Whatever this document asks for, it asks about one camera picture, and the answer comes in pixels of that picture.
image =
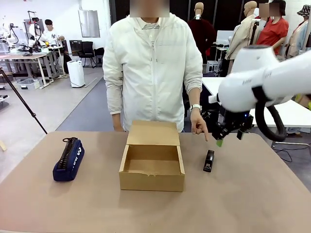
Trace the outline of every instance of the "navy blue pencil case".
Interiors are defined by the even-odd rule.
[[[53,178],[55,181],[73,181],[83,159],[84,148],[76,137],[64,138],[63,142],[66,142],[66,146],[53,169]]]

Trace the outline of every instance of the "green object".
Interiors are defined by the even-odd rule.
[[[222,147],[223,141],[224,141],[223,139],[222,140],[217,140],[216,145],[219,146],[219,147]]]

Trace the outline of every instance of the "box flap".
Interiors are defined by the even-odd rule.
[[[175,123],[134,120],[127,137],[127,145],[179,146]]]

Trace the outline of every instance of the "hand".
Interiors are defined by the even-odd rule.
[[[191,111],[191,132],[193,134],[205,134],[205,140],[208,141],[208,130],[206,122],[203,120],[200,110],[198,108],[193,108]]]
[[[124,129],[122,128],[121,125],[113,126],[113,128],[114,128],[114,130],[115,130],[116,132],[124,132]]]

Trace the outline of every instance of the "red shirt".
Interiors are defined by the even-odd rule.
[[[266,26],[260,33],[257,44],[272,46],[281,38],[286,37],[287,32],[288,22],[285,19],[280,18],[280,20],[276,24],[273,24],[272,20],[269,20],[269,22],[267,22]],[[276,55],[278,55],[279,51],[280,46],[274,50]]]

